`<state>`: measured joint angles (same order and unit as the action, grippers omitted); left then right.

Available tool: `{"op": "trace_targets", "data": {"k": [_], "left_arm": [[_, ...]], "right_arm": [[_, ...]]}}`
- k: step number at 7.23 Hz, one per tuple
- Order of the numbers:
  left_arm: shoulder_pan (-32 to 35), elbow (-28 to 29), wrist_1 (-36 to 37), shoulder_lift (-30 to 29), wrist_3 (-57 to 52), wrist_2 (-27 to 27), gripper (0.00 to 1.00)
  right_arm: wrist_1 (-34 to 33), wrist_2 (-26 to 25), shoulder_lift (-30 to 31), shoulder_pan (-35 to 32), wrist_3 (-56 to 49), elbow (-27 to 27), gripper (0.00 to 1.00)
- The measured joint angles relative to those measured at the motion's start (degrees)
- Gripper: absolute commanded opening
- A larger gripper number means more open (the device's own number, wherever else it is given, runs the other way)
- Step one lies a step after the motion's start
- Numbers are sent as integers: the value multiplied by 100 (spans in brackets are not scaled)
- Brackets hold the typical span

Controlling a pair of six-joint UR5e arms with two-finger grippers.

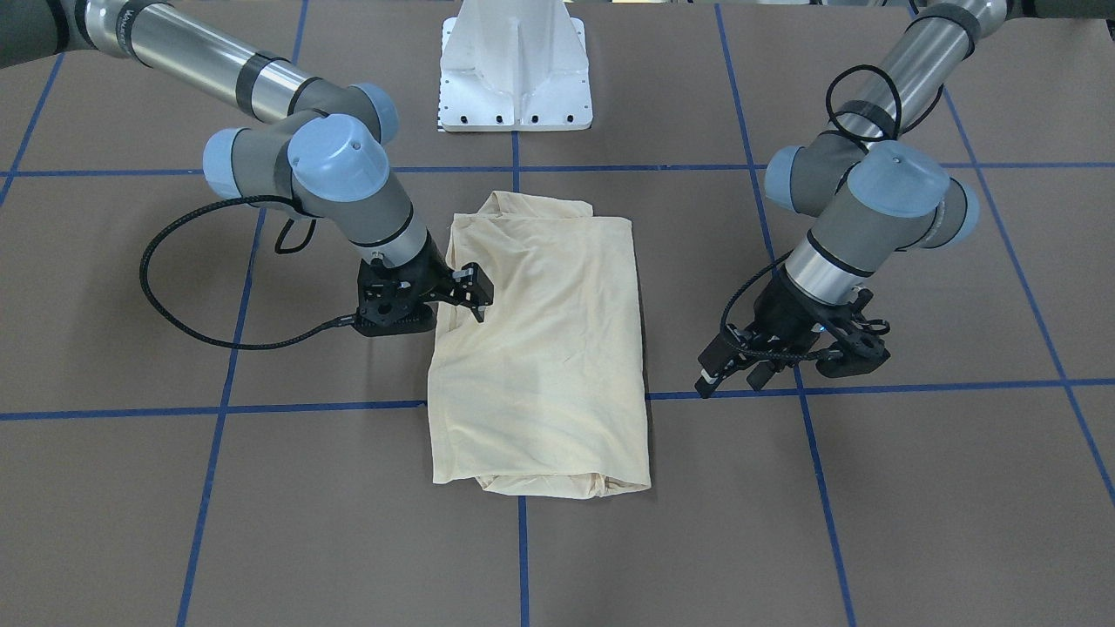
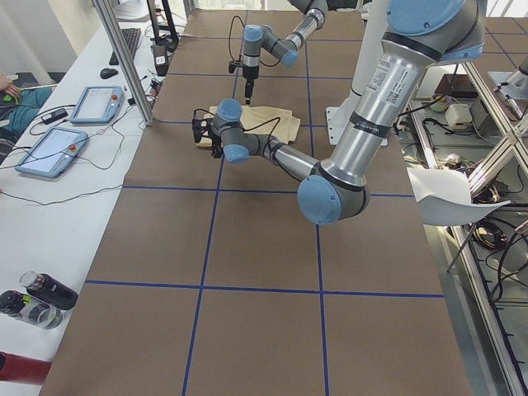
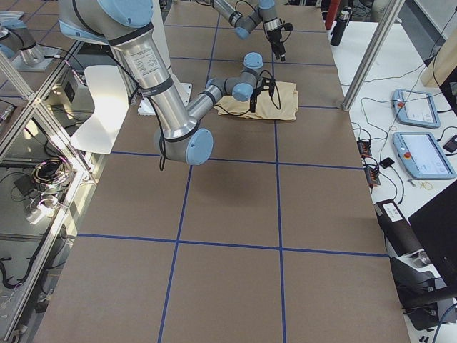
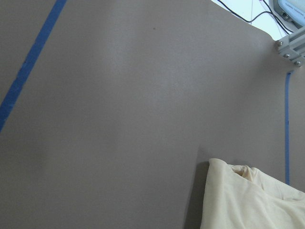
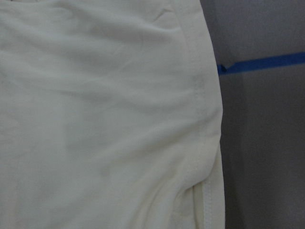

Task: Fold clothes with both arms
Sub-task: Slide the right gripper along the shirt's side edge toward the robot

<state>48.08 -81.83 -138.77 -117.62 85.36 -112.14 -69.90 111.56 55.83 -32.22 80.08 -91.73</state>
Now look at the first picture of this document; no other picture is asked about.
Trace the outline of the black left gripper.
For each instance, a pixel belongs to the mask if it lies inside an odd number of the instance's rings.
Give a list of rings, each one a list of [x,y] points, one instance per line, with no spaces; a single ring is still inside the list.
[[[735,305],[762,274],[753,274],[736,290],[723,309],[723,334],[712,338],[698,357],[701,374],[694,382],[700,398],[710,398],[724,380],[747,373],[752,390],[763,390],[782,369],[799,361],[816,361],[834,343],[832,334],[817,321],[820,306],[838,306],[854,299],[840,297],[824,303],[804,293],[788,274],[773,274],[753,302],[753,320],[744,327],[730,321]]]

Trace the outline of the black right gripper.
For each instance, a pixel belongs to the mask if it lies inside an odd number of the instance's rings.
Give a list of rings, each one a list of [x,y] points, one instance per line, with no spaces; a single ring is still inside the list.
[[[477,324],[484,321],[485,307],[493,302],[494,287],[482,267],[471,262],[459,270],[450,270],[430,237],[421,251],[405,266],[386,267],[379,260],[371,263],[363,261],[357,279],[360,274],[413,282],[427,305],[442,301],[467,308]]]

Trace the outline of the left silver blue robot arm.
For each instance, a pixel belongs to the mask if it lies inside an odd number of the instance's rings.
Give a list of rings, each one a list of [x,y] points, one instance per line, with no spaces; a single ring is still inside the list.
[[[766,282],[753,321],[729,320],[701,353],[694,388],[707,398],[733,374],[762,390],[786,369],[813,361],[828,378],[875,372],[889,359],[889,324],[870,319],[867,279],[893,253],[956,245],[978,225],[980,204],[931,156],[902,142],[935,107],[944,83],[976,45],[1024,11],[1011,1],[930,1],[880,64],[841,78],[867,81],[841,106],[825,104],[828,127],[808,145],[769,160],[764,192],[777,206],[813,219],[798,245],[758,271]]]

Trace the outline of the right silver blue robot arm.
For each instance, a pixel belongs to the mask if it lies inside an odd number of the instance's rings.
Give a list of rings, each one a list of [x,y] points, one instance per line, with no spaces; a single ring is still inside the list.
[[[175,219],[142,254],[143,295],[182,332],[219,345],[159,302],[152,257],[180,226],[239,204],[281,208],[288,225],[327,219],[360,254],[355,312],[311,334],[341,327],[366,337],[428,332],[435,302],[484,320],[494,296],[489,278],[475,262],[447,266],[395,177],[385,145],[399,119],[382,88],[342,87],[307,74],[167,1],[4,1],[3,67],[67,51],[134,60],[261,123],[258,131],[231,128],[207,139],[202,170],[219,201]]]

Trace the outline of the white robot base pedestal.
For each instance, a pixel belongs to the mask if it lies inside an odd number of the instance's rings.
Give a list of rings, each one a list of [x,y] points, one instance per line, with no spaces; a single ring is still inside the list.
[[[439,131],[588,131],[585,25],[563,1],[463,1],[443,20],[439,88]]]

